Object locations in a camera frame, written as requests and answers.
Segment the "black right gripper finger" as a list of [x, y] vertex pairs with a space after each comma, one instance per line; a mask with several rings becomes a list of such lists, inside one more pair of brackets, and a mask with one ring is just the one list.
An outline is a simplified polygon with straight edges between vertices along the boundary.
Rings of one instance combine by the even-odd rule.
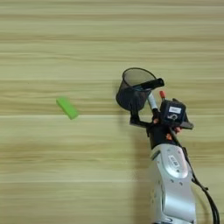
[[130, 111], [130, 120], [131, 121], [139, 121], [140, 120], [138, 110], [136, 108], [134, 108]]
[[187, 113], [186, 113], [186, 105], [183, 102], [178, 101], [175, 98], [173, 98], [172, 100], [174, 102], [176, 102], [179, 106], [181, 106], [182, 109], [184, 110], [182, 118], [179, 122], [180, 123], [179, 127], [181, 129], [192, 130], [193, 129], [193, 124], [188, 120]]

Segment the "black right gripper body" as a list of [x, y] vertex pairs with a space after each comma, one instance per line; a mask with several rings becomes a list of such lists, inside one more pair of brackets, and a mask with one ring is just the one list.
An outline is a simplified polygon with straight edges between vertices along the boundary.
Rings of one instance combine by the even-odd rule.
[[150, 139], [150, 147], [152, 149], [160, 144], [178, 145], [168, 126], [154, 122], [143, 122], [136, 117], [131, 117], [130, 123], [146, 129], [147, 136]]

